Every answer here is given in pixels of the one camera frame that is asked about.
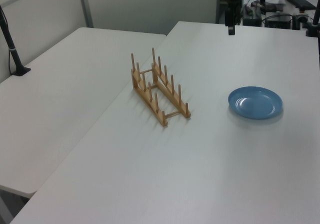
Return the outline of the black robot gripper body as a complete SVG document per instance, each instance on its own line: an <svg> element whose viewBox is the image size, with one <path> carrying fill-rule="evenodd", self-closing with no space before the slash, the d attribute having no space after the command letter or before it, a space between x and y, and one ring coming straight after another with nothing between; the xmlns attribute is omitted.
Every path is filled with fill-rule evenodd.
<svg viewBox="0 0 320 224"><path fill-rule="evenodd" d="M227 27L234 27L241 22L241 6L228 5L225 10L225 25Z"/></svg>

